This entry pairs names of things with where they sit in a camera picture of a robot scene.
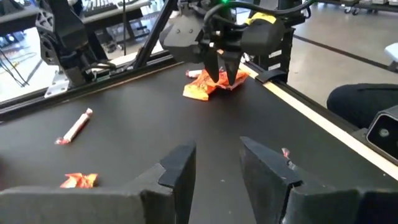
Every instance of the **electronic equipment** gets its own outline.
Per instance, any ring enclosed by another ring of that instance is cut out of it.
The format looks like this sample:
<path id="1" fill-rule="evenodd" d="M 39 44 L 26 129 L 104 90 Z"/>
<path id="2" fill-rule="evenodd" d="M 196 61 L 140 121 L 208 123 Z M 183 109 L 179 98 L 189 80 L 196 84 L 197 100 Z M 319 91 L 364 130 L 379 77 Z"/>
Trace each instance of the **electronic equipment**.
<path id="1" fill-rule="evenodd" d="M 125 0 L 126 6 L 134 4 L 136 2 L 138 2 L 138 0 Z M 118 6 L 123 7 L 123 0 L 118 2 Z"/>
<path id="2" fill-rule="evenodd" d="M 178 61 L 204 63 L 210 77 L 218 81 L 218 58 L 224 61 L 229 84 L 235 82 L 243 53 L 270 55 L 284 38 L 289 17 L 313 3 L 307 1 L 284 10 L 264 9 L 245 2 L 182 2 L 182 17 L 163 31 L 160 43 Z M 232 7 L 257 11 L 243 25 L 232 21 Z"/>
<path id="3" fill-rule="evenodd" d="M 40 0 L 39 8 L 36 28 L 43 61 L 58 65 L 71 86 L 92 81 L 95 76 L 86 71 L 95 67 L 101 55 L 91 48 L 84 23 L 72 12 L 67 1 Z"/>
<path id="4" fill-rule="evenodd" d="M 83 15 L 90 17 L 117 8 L 117 5 L 110 0 L 89 0 L 83 8 Z"/>
<path id="5" fill-rule="evenodd" d="M 7 34 L 2 37 L 5 40 L 6 45 L 15 44 L 25 39 L 25 35 L 23 32 L 15 32 L 11 34 Z"/>
<path id="6" fill-rule="evenodd" d="M 366 139 L 373 146 L 398 159 L 398 105 L 378 112 Z"/>
<path id="7" fill-rule="evenodd" d="M 10 43 L 7 41 L 6 37 L 0 37 L 0 48 L 7 47 Z"/>

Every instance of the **yellow label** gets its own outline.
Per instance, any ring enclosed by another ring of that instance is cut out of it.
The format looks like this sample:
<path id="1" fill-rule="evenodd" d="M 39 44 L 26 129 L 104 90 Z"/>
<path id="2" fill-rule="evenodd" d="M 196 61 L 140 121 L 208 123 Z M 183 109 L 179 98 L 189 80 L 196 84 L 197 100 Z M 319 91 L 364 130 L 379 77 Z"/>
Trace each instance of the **yellow label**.
<path id="1" fill-rule="evenodd" d="M 262 19 L 270 22 L 271 24 L 273 24 L 276 21 L 276 18 L 274 16 L 257 12 L 251 18 L 246 19 L 246 23 L 250 25 L 255 19 Z"/>

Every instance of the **white sticker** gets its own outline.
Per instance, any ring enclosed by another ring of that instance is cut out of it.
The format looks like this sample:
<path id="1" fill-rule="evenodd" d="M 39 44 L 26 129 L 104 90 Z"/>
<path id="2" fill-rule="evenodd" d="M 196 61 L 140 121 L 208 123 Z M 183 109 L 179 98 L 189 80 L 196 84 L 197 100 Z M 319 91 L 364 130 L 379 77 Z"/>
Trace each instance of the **white sticker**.
<path id="1" fill-rule="evenodd" d="M 273 69 L 277 69 L 277 68 L 280 68 L 280 63 L 268 67 L 268 71 L 273 70 Z"/>
<path id="2" fill-rule="evenodd" d="M 276 57 L 276 56 L 281 55 L 281 54 L 282 54 L 282 50 L 277 50 L 277 51 L 271 53 L 268 57 L 269 58 L 273 58 L 273 57 Z"/>

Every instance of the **orange candy wrapper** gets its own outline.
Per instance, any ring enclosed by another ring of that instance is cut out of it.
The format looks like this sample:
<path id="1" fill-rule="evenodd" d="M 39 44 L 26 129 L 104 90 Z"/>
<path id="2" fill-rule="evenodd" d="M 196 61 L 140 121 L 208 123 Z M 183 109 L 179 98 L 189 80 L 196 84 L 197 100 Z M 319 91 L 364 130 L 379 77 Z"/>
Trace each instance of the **orange candy wrapper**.
<path id="1" fill-rule="evenodd" d="M 98 174 L 83 175 L 81 173 L 65 174 L 69 177 L 60 187 L 61 188 L 84 188 L 91 189 Z"/>
<path id="2" fill-rule="evenodd" d="M 230 86 L 228 84 L 228 77 L 226 72 L 220 70 L 219 72 L 219 80 L 215 83 L 209 76 L 208 72 L 203 69 L 198 78 L 191 82 L 188 85 L 185 85 L 184 91 L 182 93 L 183 96 L 188 98 L 193 98 L 196 100 L 209 100 L 209 94 L 216 90 L 216 88 L 222 88 L 225 90 L 233 90 L 238 85 L 242 84 L 245 79 L 248 77 L 248 72 L 244 72 L 242 70 L 238 70 L 236 74 L 235 84 Z"/>

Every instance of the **gray floor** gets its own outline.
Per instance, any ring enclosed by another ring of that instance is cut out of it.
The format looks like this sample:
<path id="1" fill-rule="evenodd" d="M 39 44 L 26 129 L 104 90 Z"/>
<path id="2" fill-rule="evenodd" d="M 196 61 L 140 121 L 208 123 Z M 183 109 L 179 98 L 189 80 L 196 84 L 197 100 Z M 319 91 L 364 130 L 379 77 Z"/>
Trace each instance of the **gray floor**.
<path id="1" fill-rule="evenodd" d="M 398 42 L 398 14 L 362 11 L 344 14 L 341 7 L 318 4 L 296 34 L 383 64 L 391 61 L 384 48 Z M 294 40 L 289 84 L 315 101 L 325 100 L 337 86 L 349 83 L 396 83 L 398 74 L 373 67 L 332 51 Z"/>

